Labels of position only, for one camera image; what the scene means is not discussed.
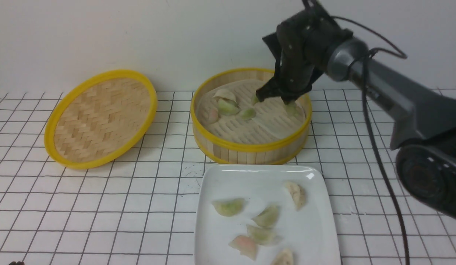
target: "yellow rim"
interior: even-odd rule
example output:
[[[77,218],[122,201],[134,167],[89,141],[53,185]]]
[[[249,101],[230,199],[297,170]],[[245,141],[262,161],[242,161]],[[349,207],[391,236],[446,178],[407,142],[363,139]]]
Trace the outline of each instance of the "yellow rim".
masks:
[[[64,110],[71,104],[71,102],[76,99],[82,92],[85,90],[91,88],[92,86],[114,78],[131,78],[135,79],[141,83],[144,84],[144,86],[147,88],[150,98],[151,98],[151,107],[149,110],[149,114],[142,124],[141,128],[139,131],[131,138],[130,141],[128,141],[126,144],[124,144],[122,147],[117,149],[115,152],[104,156],[103,158],[94,160],[94,161],[89,161],[89,162],[83,162],[83,163],[75,163],[73,161],[69,161],[65,158],[63,158],[58,151],[56,150],[56,147],[54,145],[54,131],[56,129],[56,125],[58,124],[59,119],[61,118],[61,115],[63,114]],[[45,148],[46,152],[48,152],[49,156],[55,160],[56,162],[62,164],[63,166],[74,168],[74,169],[88,169],[92,167],[97,167],[101,166],[103,164],[106,164],[113,159],[119,157],[120,155],[123,155],[126,151],[128,151],[132,146],[134,146],[141,137],[144,136],[144,133],[148,130],[149,126],[152,123],[152,120],[154,119],[154,116],[156,115],[156,110],[158,107],[158,99],[156,95],[156,91],[154,90],[154,87],[152,86],[151,82],[143,75],[140,74],[139,72],[131,71],[131,70],[114,70],[110,72],[105,72],[99,75],[96,75],[95,77],[92,77],[88,79],[87,81],[83,82],[80,84],[78,87],[73,89],[69,94],[67,94],[61,102],[54,108],[53,112],[51,113],[51,116],[48,120],[48,123],[46,124],[46,129],[45,129]]]
[[[305,139],[302,141],[302,143],[301,143],[301,145],[298,147],[298,149],[296,149],[295,152],[293,152],[291,155],[289,155],[289,156],[287,156],[286,158],[281,159],[281,160],[279,160],[279,161],[272,162],[272,163],[270,163],[269,165],[283,165],[283,164],[287,163],[288,161],[292,160],[294,157],[297,156],[298,153],[301,152],[301,150],[303,149],[303,146],[305,146],[305,143],[307,142],[308,136],[309,136],[309,133],[308,133],[307,137],[305,137]],[[201,150],[206,156],[208,156],[211,160],[215,161],[215,162],[218,163],[218,164],[232,164],[232,163],[230,163],[229,161],[223,160],[223,159],[221,159],[221,158],[217,158],[216,156],[214,156],[213,154],[211,154],[210,152],[208,152],[208,150],[206,150],[206,149],[200,144],[200,142],[197,140],[197,138],[194,138],[194,139],[195,139],[195,142],[197,143],[197,146],[200,148],[200,150]]]
[[[263,68],[238,68],[238,69],[228,70],[228,71],[219,73],[219,74],[217,74],[217,75],[215,75],[213,77],[210,77],[208,80],[203,82],[203,84],[198,87],[198,89],[195,92],[193,98],[194,99],[197,98],[198,93],[201,90],[201,88],[203,88],[208,82],[211,82],[212,80],[214,80],[214,79],[216,79],[216,78],[218,78],[218,77],[220,77],[222,75],[229,74],[229,73],[232,73],[232,72],[241,72],[241,71],[264,71],[264,72],[273,73],[273,70],[263,69]],[[214,143],[214,144],[216,144],[216,145],[218,145],[220,147],[223,147],[223,148],[226,148],[226,149],[230,149],[230,150],[233,150],[233,151],[240,151],[240,152],[267,152],[267,151],[271,151],[273,149],[281,148],[281,147],[285,146],[286,144],[291,143],[292,141],[295,141],[296,139],[298,139],[301,136],[301,133],[310,124],[311,114],[312,114],[311,101],[310,101],[310,98],[309,98],[309,96],[307,94],[305,94],[303,97],[305,97],[305,99],[308,101],[308,109],[306,110],[307,111],[307,113],[306,113],[307,114],[307,118],[306,118],[304,124],[300,127],[300,129],[295,131],[289,137],[287,137],[285,139],[282,139],[282,140],[279,140],[279,141],[272,142],[272,143],[266,143],[266,144],[240,144],[240,143],[233,143],[233,142],[229,142],[229,141],[226,141],[224,139],[218,138],[214,134],[211,134],[198,121],[198,119],[197,119],[197,117],[195,115],[195,101],[193,99],[192,99],[192,102],[191,102],[191,105],[190,105],[190,115],[192,117],[192,121],[194,123],[194,126],[196,127],[198,132],[201,135],[203,135],[203,137],[208,139],[210,142],[212,142],[212,143]]]

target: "bamboo steamer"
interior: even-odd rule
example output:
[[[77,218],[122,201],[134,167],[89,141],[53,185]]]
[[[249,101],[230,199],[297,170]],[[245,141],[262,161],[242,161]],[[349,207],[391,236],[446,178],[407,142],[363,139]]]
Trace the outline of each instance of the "bamboo steamer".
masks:
[[[196,91],[191,102],[191,119],[194,123],[195,142],[200,150],[219,164],[281,165],[293,159],[308,138],[311,122],[311,101],[308,95],[297,100],[304,112],[304,122],[288,137],[262,144],[243,144],[227,141],[211,133],[197,117],[203,96],[220,86],[241,80],[259,80],[263,83],[273,77],[273,71],[259,68],[233,69],[211,77]]]

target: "white wall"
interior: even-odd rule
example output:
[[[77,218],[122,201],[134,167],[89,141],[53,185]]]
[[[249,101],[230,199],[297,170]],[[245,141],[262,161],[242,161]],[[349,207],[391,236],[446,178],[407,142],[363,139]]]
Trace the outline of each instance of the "white wall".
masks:
[[[410,57],[379,57],[386,64],[433,88],[456,87],[456,0],[323,4]],[[159,91],[194,90],[230,68],[273,68],[261,38],[301,8],[300,0],[0,0],[0,91],[68,91],[117,68],[143,72]],[[326,77],[317,85],[350,87]]]

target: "white dumpling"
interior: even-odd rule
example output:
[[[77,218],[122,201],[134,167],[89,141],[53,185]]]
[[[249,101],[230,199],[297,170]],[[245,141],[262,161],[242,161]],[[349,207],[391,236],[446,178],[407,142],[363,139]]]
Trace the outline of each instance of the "white dumpling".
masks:
[[[295,203],[295,208],[297,211],[299,211],[307,202],[305,189],[293,181],[285,181],[283,183],[283,186],[287,188],[288,192],[291,195],[291,198],[293,199],[293,202]]]
[[[260,227],[272,228],[279,218],[279,208],[278,205],[271,204],[252,220]]]
[[[216,91],[213,98],[216,100],[228,99],[228,100],[233,101],[234,103],[238,103],[236,101],[236,96],[233,94],[233,92],[229,91],[228,89],[218,89],[218,91]]]
[[[214,201],[211,204],[215,207],[217,213],[222,216],[230,217],[237,215],[243,210],[244,199],[235,198],[232,200]]]
[[[247,225],[248,236],[259,245],[273,245],[277,242],[277,233],[267,228],[258,228],[253,225]]]
[[[245,255],[253,261],[256,260],[257,245],[250,237],[243,235],[237,236],[228,245],[235,250],[239,250],[241,255]]]
[[[293,253],[288,248],[282,250],[270,265],[293,265]]]

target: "woven bamboo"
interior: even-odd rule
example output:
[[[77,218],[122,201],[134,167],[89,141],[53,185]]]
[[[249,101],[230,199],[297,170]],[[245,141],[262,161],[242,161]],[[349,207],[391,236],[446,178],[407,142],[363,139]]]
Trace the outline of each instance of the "woven bamboo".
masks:
[[[212,77],[199,87],[191,104],[194,138],[199,148],[212,160],[221,164],[283,164],[300,152],[308,137],[311,102],[307,95],[297,100],[303,112],[297,118],[285,113],[280,99],[270,99],[254,105],[256,119],[265,119],[277,132],[279,126],[290,133],[286,137],[272,134],[273,130],[259,123],[245,122],[238,116],[223,117],[207,124],[209,109],[216,106],[212,99],[216,89],[230,88],[241,109],[250,105],[253,92],[269,80],[273,72],[265,69],[235,69]]]
[[[139,131],[151,99],[146,87],[130,78],[115,78],[81,93],[61,115],[54,145],[75,163],[115,152]]]

